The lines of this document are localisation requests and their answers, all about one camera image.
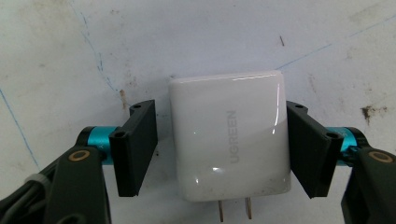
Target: metal prong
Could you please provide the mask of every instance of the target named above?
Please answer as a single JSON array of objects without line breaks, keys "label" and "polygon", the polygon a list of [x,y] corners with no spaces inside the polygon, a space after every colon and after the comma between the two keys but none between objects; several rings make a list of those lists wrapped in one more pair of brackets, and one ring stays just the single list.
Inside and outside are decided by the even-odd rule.
[{"label": "metal prong", "polygon": [[251,200],[250,198],[245,199],[245,205],[247,206],[247,217],[251,219]]},{"label": "metal prong", "polygon": [[220,213],[220,222],[224,221],[224,217],[222,214],[222,201],[219,201],[219,213]]}]

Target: wall charger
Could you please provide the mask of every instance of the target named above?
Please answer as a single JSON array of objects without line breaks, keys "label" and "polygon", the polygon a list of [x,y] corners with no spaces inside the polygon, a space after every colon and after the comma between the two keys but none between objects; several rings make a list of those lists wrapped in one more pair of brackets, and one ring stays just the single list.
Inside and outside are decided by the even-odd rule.
[{"label": "wall charger", "polygon": [[250,205],[250,197],[290,190],[279,71],[174,79],[169,91],[184,199],[219,201],[222,211],[222,200],[246,198]]}]

